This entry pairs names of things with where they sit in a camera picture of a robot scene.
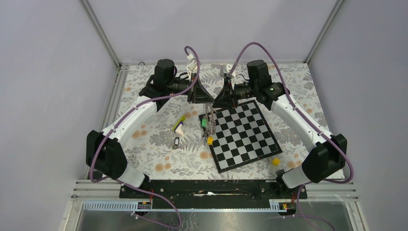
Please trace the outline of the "small yellow cube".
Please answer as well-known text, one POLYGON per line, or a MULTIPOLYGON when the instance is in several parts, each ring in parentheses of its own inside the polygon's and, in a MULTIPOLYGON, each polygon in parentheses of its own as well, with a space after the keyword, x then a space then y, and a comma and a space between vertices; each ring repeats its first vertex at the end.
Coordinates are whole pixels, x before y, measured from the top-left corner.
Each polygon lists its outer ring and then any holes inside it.
POLYGON ((281 163, 278 158, 273 159, 271 162, 272 162, 272 164, 273 164, 274 166, 278 166, 278 165, 281 163))

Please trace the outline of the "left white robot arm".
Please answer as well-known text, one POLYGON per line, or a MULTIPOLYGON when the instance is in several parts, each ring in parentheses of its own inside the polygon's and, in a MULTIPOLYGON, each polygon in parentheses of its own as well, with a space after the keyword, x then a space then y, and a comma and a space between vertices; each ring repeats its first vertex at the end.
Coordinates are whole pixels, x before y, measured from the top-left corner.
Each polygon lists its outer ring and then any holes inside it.
POLYGON ((87 135, 86 164, 93 183, 99 182, 94 178, 94 171, 98 171, 106 178, 131 185, 131 192, 138 198, 149 193, 146 175, 128 163, 123 146, 170 98, 191 93, 199 82, 200 67, 200 61, 192 58, 186 66, 187 79, 180 79, 172 60, 159 60, 132 106, 102 131, 92 130, 87 135))

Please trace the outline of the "yellow key tag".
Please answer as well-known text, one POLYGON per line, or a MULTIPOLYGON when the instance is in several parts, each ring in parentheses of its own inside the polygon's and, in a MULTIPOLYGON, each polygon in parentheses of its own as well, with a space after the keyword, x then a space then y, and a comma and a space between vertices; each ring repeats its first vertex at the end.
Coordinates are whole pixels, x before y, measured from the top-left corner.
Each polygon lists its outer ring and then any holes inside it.
POLYGON ((213 145, 213 138, 212 138, 212 137, 208 137, 206 142, 207 142, 207 144, 210 145, 210 146, 213 145))

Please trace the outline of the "black white chessboard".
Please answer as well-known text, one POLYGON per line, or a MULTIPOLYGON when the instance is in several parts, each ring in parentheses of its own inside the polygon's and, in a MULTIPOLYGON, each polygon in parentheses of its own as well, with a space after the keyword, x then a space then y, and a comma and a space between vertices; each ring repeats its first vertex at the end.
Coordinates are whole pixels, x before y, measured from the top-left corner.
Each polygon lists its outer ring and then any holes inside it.
POLYGON ((216 110, 214 117, 215 133, 205 136, 204 142, 212 141, 207 146, 218 173, 282 153, 256 100, 216 110))

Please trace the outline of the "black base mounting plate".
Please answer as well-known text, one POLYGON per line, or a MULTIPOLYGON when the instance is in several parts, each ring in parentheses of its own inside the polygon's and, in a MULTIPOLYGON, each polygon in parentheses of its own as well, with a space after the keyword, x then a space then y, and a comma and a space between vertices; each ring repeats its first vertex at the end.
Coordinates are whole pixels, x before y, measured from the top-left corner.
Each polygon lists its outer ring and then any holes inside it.
POLYGON ((141 189, 146 193, 122 186, 119 197, 147 199, 159 208, 262 208, 269 200, 295 205, 307 199, 305 189, 284 189, 275 180, 145 180, 141 189))

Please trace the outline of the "green purple white toy bricks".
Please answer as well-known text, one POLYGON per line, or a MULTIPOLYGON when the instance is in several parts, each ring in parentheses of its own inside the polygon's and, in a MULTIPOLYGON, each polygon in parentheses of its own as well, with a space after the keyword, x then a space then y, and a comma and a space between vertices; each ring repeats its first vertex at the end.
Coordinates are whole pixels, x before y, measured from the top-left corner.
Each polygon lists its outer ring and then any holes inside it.
POLYGON ((175 124, 175 126, 173 127, 173 131, 175 134, 179 135, 179 136, 184 136, 184 132, 183 132, 183 126, 184 126, 184 121, 186 120, 186 117, 183 115, 178 122, 175 124))

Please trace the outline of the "floral patterned table mat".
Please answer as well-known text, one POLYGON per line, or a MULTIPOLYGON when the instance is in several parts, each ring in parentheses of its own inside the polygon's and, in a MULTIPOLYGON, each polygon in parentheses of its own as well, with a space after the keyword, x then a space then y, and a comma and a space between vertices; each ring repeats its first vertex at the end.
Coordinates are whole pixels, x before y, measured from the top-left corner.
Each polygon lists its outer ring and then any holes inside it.
MULTIPOLYGON (((298 104, 323 128, 330 130, 321 108, 307 64, 278 64, 287 88, 298 104)), ((200 78, 207 91, 216 97, 222 88, 220 64, 202 64, 200 78)), ((116 118, 132 106, 145 86, 154 65, 128 67, 116 118)), ((247 180, 275 179, 276 171, 288 171, 301 165, 308 152, 296 133, 276 114, 259 104, 275 135, 282 153, 242 167, 218 173, 209 146, 202 137, 199 115, 202 104, 189 104, 184 96, 170 99, 158 113, 149 117, 131 136, 124 147, 128 163, 154 180, 247 180), (173 150, 175 123, 185 116, 180 146, 173 150), (274 166, 272 160, 280 164, 274 166)))

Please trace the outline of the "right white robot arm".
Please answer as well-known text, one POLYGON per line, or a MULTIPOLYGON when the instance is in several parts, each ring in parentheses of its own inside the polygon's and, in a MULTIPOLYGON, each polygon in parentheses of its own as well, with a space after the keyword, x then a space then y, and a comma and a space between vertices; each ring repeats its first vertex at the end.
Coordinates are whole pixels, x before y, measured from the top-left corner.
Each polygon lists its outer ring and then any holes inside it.
POLYGON ((215 108, 233 108, 238 100, 255 97, 267 109, 279 116, 300 138, 309 152, 301 166, 277 178, 276 192, 288 198, 295 187, 319 183, 348 164, 347 140, 342 134, 333 135, 323 129, 295 101, 283 80, 273 82, 268 66, 263 60, 247 63, 249 80, 236 83, 236 65, 224 64, 220 73, 224 78, 221 92, 215 99, 215 108))

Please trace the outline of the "metal keyring disc with rings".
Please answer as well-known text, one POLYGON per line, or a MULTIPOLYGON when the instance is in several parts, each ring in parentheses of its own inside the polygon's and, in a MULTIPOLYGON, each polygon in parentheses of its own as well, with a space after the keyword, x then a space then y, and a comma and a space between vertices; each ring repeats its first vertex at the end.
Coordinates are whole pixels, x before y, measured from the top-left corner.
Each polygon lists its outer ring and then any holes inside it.
POLYGON ((203 136, 207 139, 215 134, 216 122, 215 122, 215 111, 211 103, 204 104, 203 118, 207 120, 207 126, 204 128, 203 136))

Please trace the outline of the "black key tag with key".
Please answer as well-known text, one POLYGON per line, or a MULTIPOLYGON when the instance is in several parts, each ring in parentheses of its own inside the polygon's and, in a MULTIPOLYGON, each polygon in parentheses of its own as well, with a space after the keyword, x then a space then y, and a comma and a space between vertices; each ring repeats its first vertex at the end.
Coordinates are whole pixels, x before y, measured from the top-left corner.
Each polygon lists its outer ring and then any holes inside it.
POLYGON ((173 150, 177 149, 177 148, 179 147, 179 144, 180 144, 180 138, 179 138, 179 137, 175 137, 175 138, 174 138, 174 143, 173 143, 172 149, 173 149, 173 150))

